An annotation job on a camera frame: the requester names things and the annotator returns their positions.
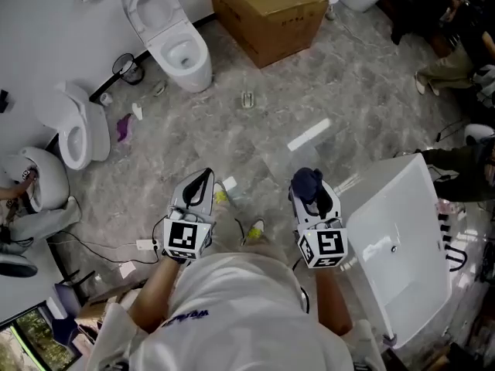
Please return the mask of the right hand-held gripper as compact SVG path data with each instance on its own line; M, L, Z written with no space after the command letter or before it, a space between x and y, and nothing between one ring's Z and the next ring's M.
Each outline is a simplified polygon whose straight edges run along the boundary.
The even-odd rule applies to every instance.
M293 189L288 198L295 214L295 238L309 268L336 267L348 254L347 229L341 203L332 187L322 182L316 203L307 203Z

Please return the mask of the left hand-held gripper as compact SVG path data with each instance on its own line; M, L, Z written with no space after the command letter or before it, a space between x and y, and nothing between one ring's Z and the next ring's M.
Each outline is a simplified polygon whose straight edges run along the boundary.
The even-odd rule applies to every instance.
M163 220L163 250L168 256L197 260L211 244L213 184L213 170L204 168L174 188Z

